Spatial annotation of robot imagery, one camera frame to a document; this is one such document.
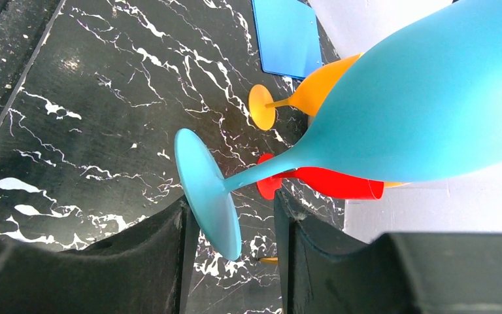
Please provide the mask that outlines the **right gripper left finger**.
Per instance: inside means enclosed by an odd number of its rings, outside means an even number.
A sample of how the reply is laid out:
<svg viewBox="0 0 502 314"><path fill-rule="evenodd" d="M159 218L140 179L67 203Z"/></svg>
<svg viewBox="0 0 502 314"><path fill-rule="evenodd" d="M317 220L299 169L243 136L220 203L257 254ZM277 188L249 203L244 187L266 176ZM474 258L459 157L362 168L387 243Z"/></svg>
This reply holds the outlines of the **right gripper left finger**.
<svg viewBox="0 0 502 314"><path fill-rule="evenodd" d="M0 237L0 313L183 313L198 237L185 197L82 250Z"/></svg>

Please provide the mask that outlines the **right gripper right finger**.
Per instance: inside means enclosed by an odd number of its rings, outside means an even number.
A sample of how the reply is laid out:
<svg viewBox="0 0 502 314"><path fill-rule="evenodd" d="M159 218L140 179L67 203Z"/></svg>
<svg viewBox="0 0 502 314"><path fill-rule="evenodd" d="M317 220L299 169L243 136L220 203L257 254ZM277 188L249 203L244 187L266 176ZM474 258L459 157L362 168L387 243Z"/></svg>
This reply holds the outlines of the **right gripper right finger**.
<svg viewBox="0 0 502 314"><path fill-rule="evenodd" d="M502 234L390 232L364 243L286 190L273 208L285 313L502 313Z"/></svg>

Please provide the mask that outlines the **red wine glass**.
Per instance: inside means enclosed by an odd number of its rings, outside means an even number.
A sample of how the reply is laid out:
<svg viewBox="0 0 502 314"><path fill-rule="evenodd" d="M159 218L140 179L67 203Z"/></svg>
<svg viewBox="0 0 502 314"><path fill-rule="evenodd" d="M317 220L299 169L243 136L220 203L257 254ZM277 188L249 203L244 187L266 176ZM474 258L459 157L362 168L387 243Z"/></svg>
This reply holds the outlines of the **red wine glass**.
<svg viewBox="0 0 502 314"><path fill-rule="evenodd" d="M282 187L283 179L299 179L313 190L332 198L345 200L378 200L384 193L382 181L353 177L319 167L300 167L262 179L256 183L259 193L272 200Z"/></svg>

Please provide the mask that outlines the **yellow wine glass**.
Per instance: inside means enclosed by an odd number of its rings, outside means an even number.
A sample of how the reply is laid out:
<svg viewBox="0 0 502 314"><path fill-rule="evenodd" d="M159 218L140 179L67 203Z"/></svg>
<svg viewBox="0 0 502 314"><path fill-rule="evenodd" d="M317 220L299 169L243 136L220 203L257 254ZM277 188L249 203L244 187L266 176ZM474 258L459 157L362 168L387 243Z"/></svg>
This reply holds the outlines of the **yellow wine glass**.
<svg viewBox="0 0 502 314"><path fill-rule="evenodd" d="M269 130L275 122L276 108L283 106L316 116L331 89L361 56L359 53L322 66L306 77L290 97L280 101L274 101L263 85L254 85L248 95L248 110L253 122L259 129Z"/></svg>

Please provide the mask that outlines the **light blue wine glass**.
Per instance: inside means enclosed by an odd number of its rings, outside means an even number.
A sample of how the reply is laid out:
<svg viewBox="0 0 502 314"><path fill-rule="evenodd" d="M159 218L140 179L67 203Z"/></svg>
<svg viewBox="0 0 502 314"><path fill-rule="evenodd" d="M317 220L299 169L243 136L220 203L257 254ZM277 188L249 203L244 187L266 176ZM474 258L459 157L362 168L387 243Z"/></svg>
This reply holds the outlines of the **light blue wine glass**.
<svg viewBox="0 0 502 314"><path fill-rule="evenodd" d="M502 1L458 1L396 31L334 85L296 144L224 178L202 140L175 136L191 210L214 250L234 261L241 229L231 192L284 171L321 167L414 183L502 162Z"/></svg>

